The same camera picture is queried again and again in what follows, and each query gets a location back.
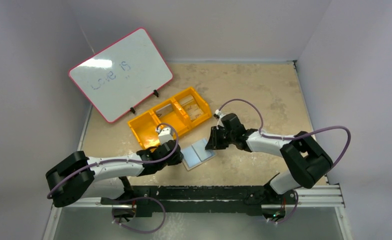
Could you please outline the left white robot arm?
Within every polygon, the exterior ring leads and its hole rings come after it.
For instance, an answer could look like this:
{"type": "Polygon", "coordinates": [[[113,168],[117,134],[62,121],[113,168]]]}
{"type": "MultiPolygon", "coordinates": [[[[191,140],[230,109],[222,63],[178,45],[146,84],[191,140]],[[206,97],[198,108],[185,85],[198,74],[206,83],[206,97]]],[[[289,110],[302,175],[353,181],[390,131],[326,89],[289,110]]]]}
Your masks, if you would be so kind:
{"type": "Polygon", "coordinates": [[[131,199],[135,194],[129,177],[153,175],[183,158],[175,140],[119,157],[97,158],[76,151],[47,171],[47,198],[57,208],[83,198],[131,199]]]}

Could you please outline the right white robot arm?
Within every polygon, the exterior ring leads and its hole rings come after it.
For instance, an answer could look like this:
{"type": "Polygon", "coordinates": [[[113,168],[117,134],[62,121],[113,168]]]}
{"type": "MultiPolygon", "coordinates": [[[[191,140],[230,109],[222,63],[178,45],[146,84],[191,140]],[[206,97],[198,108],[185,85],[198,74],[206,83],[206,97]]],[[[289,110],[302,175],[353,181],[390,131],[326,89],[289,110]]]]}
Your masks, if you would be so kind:
{"type": "Polygon", "coordinates": [[[312,188],[332,167],[333,161],[311,136],[301,131],[296,136],[272,135],[266,138],[257,129],[246,129],[234,113],[223,115],[220,125],[211,127],[206,150],[223,150],[230,145],[250,153],[282,157],[286,172],[273,177],[265,188],[275,194],[304,187],[312,188]]]}

